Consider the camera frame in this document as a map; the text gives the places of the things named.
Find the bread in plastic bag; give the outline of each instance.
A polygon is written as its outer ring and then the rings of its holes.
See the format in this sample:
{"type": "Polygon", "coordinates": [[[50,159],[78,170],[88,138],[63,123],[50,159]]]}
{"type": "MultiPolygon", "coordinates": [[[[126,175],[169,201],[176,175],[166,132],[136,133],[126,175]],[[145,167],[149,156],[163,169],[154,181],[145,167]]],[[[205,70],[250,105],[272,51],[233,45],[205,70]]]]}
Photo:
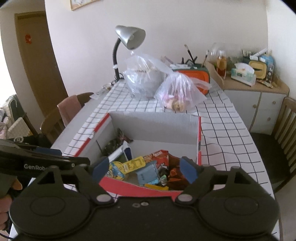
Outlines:
{"type": "Polygon", "coordinates": [[[210,84],[179,73],[170,73],[155,93],[155,98],[160,101],[163,108],[176,112],[196,110],[195,105],[204,102],[207,98],[196,86],[209,89],[210,84]]]}
{"type": "Polygon", "coordinates": [[[137,99],[152,99],[164,80],[158,68],[162,62],[147,54],[133,55],[126,60],[124,79],[131,94],[137,99]]]}

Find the desk lamp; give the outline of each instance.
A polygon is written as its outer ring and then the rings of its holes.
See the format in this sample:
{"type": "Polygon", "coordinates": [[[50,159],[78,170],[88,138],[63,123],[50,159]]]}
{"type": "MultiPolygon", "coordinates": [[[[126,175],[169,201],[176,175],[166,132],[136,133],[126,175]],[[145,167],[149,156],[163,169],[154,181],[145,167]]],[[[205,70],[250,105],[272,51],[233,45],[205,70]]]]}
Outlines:
{"type": "Polygon", "coordinates": [[[118,35],[118,39],[113,48],[113,68],[115,70],[115,82],[117,82],[118,80],[123,79],[119,76],[116,59],[116,53],[120,42],[122,42],[128,50],[136,49],[143,43],[146,36],[146,32],[145,30],[140,28],[126,27],[122,25],[117,25],[115,27],[115,32],[118,35]]]}

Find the pink towel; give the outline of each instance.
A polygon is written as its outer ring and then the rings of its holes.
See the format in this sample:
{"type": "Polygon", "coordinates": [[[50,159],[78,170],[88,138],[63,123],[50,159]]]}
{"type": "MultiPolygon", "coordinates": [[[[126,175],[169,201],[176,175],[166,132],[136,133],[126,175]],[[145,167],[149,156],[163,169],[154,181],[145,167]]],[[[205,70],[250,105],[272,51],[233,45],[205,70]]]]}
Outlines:
{"type": "Polygon", "coordinates": [[[72,95],[64,99],[57,105],[64,125],[67,126],[74,116],[81,110],[81,105],[76,95],[72,95]]]}

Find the picture frame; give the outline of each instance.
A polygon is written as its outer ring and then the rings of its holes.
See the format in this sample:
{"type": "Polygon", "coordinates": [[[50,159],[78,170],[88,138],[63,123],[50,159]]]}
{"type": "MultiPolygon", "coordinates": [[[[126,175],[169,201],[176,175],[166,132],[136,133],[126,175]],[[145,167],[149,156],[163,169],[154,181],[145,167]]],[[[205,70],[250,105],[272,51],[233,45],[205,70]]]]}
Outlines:
{"type": "Polygon", "coordinates": [[[71,10],[78,9],[82,6],[85,6],[89,3],[96,2],[99,0],[70,0],[71,10]]]}

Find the checkered tablecloth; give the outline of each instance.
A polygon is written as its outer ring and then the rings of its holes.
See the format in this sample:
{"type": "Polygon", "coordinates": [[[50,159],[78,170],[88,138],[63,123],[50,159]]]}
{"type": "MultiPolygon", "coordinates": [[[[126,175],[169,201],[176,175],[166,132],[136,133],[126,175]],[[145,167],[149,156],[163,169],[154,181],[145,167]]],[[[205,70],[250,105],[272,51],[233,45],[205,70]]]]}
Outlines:
{"type": "MultiPolygon", "coordinates": [[[[187,113],[202,117],[202,163],[215,166],[217,170],[230,170],[232,166],[240,166],[274,197],[264,164],[248,129],[218,84],[213,79],[211,84],[207,100],[197,105],[196,111],[187,113]]],[[[74,156],[87,138],[93,137],[93,130],[100,119],[111,111],[172,112],[169,109],[163,110],[155,99],[132,98],[124,82],[120,81],[83,124],[64,155],[74,156]]],[[[273,230],[273,235],[279,239],[278,224],[273,230]]]]}

